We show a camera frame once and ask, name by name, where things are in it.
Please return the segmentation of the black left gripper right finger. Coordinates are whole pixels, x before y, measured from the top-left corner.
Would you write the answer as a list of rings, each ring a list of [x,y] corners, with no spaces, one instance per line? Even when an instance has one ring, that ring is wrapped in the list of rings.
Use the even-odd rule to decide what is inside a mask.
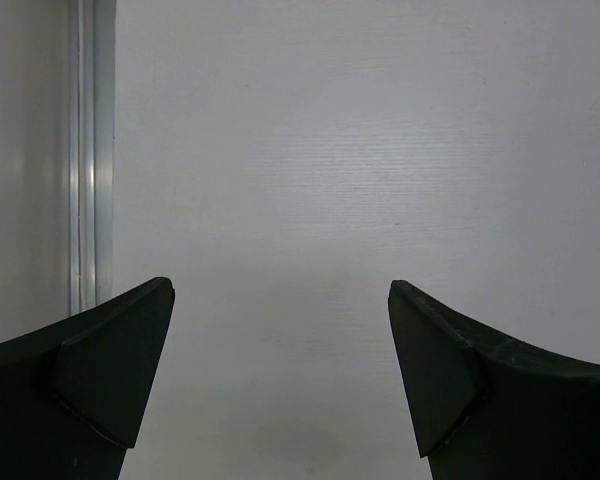
[[[460,314],[404,280],[388,311],[436,479],[600,479],[600,365]]]

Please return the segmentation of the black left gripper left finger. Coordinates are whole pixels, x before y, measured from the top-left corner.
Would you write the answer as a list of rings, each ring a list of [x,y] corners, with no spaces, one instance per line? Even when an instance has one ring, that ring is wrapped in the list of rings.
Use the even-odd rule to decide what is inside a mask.
[[[174,287],[153,278],[0,343],[0,479],[116,479],[135,447]]]

